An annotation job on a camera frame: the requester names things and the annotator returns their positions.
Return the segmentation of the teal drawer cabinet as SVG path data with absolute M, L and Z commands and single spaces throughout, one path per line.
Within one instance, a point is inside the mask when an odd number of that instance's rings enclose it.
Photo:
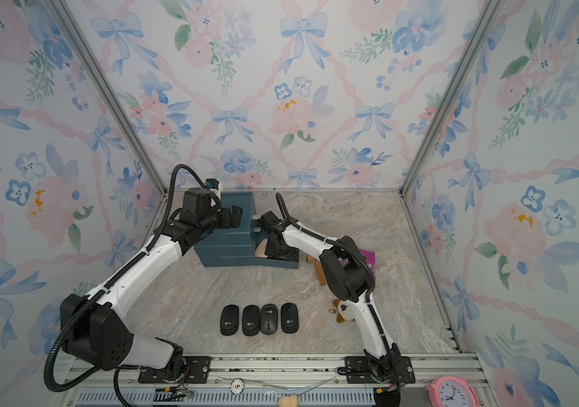
M 201 242 L 194 245 L 194 251 L 204 267 L 257 266 L 255 257 L 259 221 L 255 220 L 256 208 L 251 192 L 224 193 L 221 196 L 224 209 L 238 207 L 242 210 L 237 228 L 215 229 Z

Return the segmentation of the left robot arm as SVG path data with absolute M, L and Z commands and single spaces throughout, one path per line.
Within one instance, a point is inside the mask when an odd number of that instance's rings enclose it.
M 243 210 L 238 206 L 211 209 L 204 215 L 177 209 L 155 229 L 146 246 L 113 274 L 81 296 L 69 295 L 60 305 L 60 336 L 46 360 L 49 388 L 57 388 L 54 364 L 60 351 L 86 361 L 96 371 L 126 367 L 147 368 L 174 383 L 186 372 L 182 346 L 160 338 L 133 334 L 124 322 L 135 301 L 172 263 L 218 229 L 237 228 Z

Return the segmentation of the black computer mouse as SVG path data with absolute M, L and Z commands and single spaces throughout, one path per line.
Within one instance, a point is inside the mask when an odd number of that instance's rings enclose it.
M 286 303 L 280 311 L 281 328 L 286 334 L 293 334 L 300 329 L 299 310 L 296 304 Z
M 239 329 L 238 305 L 227 305 L 223 308 L 220 317 L 220 332 L 223 336 L 232 336 Z
M 260 332 L 260 308 L 247 305 L 242 313 L 242 332 L 246 337 L 253 337 Z
M 272 335 L 277 332 L 278 308 L 276 305 L 267 304 L 260 308 L 260 332 Z

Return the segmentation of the pink computer mouse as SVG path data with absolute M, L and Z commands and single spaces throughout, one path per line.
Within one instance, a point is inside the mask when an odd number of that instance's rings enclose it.
M 255 257 L 257 259 L 266 259 L 267 258 L 267 244 L 268 240 L 263 239 L 255 249 Z

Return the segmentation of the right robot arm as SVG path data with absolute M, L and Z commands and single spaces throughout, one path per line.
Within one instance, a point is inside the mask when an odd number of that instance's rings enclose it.
M 375 280 L 354 240 L 323 236 L 289 215 L 279 218 L 271 211 L 260 217 L 260 227 L 270 247 L 298 249 L 318 260 L 328 288 L 352 313 L 362 334 L 370 372 L 383 383 L 399 383 L 400 351 L 379 317 L 373 298 Z

